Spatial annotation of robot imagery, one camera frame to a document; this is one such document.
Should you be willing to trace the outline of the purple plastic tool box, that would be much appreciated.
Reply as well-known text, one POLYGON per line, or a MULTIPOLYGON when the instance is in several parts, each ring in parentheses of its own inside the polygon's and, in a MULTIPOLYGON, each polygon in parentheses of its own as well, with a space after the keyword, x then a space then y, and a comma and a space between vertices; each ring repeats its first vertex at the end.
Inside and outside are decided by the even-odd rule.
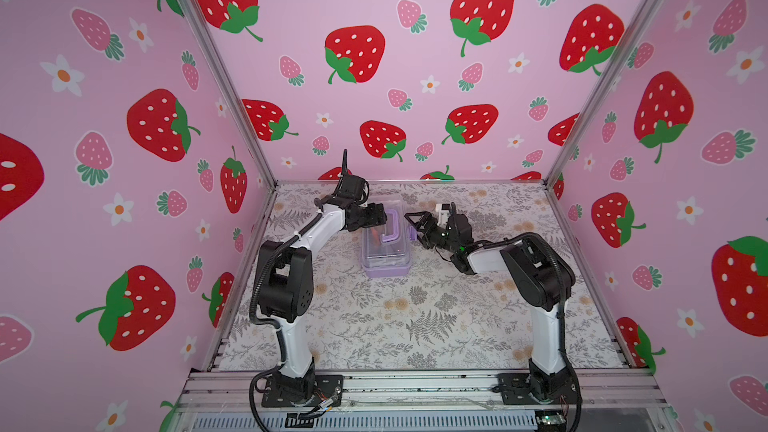
POLYGON ((360 264, 371 279, 406 276, 415 231, 405 220, 405 203, 398 194, 374 195, 370 202, 383 205, 386 222, 364 230, 360 264))

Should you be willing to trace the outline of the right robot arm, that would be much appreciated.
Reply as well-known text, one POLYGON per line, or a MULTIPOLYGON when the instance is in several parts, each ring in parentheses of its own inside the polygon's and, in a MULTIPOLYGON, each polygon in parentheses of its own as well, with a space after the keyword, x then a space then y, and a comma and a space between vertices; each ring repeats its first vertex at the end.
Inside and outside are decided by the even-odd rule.
POLYGON ((424 248, 447 252, 459 272, 508 273, 531 307, 529 383, 534 395, 542 400, 574 378, 565 348, 565 308, 575 274, 541 235, 524 232, 496 242, 476 240, 468 218, 453 203, 441 205, 435 214, 410 212, 404 218, 424 248))

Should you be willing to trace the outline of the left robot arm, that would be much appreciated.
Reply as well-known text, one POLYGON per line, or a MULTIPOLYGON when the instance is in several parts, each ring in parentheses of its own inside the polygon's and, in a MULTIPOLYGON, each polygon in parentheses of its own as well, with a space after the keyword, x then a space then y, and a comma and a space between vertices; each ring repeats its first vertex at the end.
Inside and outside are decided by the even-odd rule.
POLYGON ((369 190, 364 178, 342 173, 334 190, 315 201, 315 215, 303 227, 259 248, 248 318, 273 328, 280 358, 271 374, 284 387, 307 389, 314 384, 314 358, 301 323, 314 294, 314 255, 339 232, 387 221, 384 206, 368 202, 369 190))

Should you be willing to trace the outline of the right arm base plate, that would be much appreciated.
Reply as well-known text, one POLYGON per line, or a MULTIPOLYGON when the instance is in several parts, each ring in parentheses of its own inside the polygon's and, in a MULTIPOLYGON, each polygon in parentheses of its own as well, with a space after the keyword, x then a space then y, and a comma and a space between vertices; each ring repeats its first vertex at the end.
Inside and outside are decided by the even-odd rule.
POLYGON ((499 374, 491 391, 500 394, 505 405, 576 405, 581 397, 580 389, 571 379, 555 390, 547 390, 545 386, 536 385, 530 375, 524 373, 499 374))

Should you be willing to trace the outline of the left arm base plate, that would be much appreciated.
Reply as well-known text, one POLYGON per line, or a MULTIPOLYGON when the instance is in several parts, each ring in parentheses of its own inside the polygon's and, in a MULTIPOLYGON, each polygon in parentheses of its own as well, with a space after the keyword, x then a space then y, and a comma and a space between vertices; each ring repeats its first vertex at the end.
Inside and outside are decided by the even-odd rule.
POLYGON ((341 404, 343 375, 310 375, 291 378, 275 373, 269 377, 261 406, 265 408, 335 407, 341 404))

